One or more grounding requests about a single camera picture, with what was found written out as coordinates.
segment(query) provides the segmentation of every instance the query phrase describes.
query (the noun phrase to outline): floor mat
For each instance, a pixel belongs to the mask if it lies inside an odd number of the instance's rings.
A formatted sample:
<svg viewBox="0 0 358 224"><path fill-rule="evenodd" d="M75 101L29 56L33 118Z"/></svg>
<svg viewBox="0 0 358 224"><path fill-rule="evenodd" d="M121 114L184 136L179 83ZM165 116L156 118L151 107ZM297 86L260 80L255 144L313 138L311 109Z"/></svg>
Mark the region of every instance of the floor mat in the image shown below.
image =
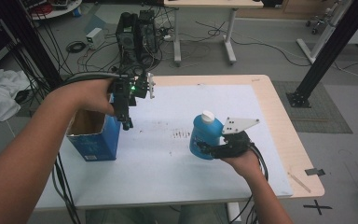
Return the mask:
<svg viewBox="0 0 358 224"><path fill-rule="evenodd" d="M300 133L352 133L323 84L319 83L309 98L310 108L289 105L287 92L294 92L300 82L272 81L290 120Z"/></svg>

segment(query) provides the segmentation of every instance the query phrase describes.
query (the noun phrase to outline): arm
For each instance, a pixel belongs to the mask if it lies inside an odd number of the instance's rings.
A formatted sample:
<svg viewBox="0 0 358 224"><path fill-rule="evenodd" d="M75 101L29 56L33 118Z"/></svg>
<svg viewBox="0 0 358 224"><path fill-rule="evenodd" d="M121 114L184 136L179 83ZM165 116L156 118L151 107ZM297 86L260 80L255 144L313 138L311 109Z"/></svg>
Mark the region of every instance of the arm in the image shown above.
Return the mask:
<svg viewBox="0 0 358 224"><path fill-rule="evenodd" d="M42 194L66 128L78 109L113 115L110 79L61 87L44 100L0 155L0 223L26 223Z"/></svg>
<svg viewBox="0 0 358 224"><path fill-rule="evenodd" d="M252 150L246 151L238 158L222 160L232 165L235 171L245 178L254 195L255 210L261 224L293 223L262 174L257 156Z"/></svg>

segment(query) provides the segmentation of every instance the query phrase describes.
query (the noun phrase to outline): cardboard box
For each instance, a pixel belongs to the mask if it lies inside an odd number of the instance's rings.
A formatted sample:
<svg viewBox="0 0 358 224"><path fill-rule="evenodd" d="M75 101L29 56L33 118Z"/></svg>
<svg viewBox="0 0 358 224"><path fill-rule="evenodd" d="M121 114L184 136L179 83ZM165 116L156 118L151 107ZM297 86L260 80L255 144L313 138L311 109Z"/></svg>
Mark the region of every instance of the cardboard box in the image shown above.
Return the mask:
<svg viewBox="0 0 358 224"><path fill-rule="evenodd" d="M116 117L79 110L66 136L85 161L114 161L120 126Z"/></svg>

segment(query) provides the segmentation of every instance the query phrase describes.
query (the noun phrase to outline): bottle cap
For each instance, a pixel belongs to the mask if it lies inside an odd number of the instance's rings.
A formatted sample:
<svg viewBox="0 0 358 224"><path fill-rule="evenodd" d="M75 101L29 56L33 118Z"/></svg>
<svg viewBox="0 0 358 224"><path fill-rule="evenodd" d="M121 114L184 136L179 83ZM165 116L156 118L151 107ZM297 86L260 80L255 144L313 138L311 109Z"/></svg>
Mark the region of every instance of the bottle cap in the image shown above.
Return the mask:
<svg viewBox="0 0 358 224"><path fill-rule="evenodd" d="M202 111L202 121L206 124L211 124L214 121L214 114L209 110Z"/></svg>

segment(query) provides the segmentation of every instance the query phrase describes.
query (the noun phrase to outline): black tape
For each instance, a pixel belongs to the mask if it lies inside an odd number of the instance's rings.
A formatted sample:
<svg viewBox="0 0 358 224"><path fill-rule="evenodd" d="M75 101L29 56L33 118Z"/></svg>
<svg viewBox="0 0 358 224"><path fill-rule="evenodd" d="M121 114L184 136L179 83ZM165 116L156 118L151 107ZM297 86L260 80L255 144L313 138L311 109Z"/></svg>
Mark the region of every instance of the black tape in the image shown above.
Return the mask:
<svg viewBox="0 0 358 224"><path fill-rule="evenodd" d="M307 175L318 175L318 176L325 175L324 169L318 170L316 168L305 170L305 173L307 173Z"/></svg>

